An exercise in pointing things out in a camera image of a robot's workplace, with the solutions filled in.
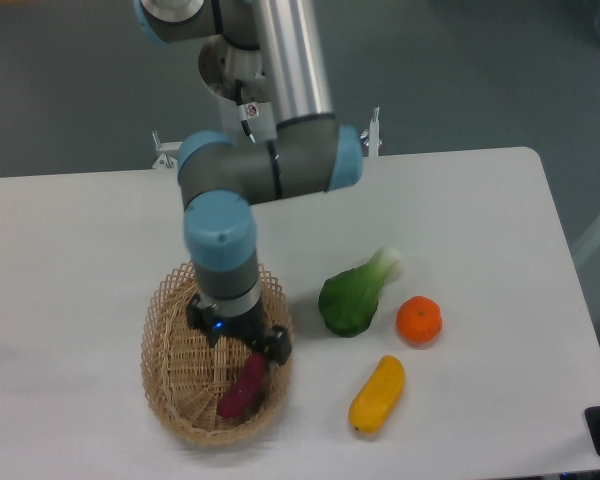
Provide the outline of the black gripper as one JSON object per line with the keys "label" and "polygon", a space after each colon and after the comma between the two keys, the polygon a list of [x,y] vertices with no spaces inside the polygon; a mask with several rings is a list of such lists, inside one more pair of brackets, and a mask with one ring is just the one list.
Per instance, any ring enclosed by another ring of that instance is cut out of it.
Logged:
{"label": "black gripper", "polygon": [[262,300],[238,316],[222,317],[213,306],[205,306],[201,296],[195,294],[185,312],[188,328],[199,331],[210,348],[214,348],[222,337],[237,340],[264,357],[266,372],[277,364],[286,364],[291,355],[288,329],[266,323]]}

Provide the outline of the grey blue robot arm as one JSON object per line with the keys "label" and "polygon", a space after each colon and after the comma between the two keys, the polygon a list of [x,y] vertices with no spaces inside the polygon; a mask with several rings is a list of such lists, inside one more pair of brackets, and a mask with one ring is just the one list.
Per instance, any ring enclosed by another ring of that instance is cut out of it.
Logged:
{"label": "grey blue robot arm", "polygon": [[202,38],[202,76],[216,73],[243,136],[201,131],[177,154],[183,233],[198,290],[186,314],[210,345],[223,337],[284,364],[289,332],[265,323],[255,204],[356,184],[363,153],[334,114],[310,1],[138,1],[146,35]]}

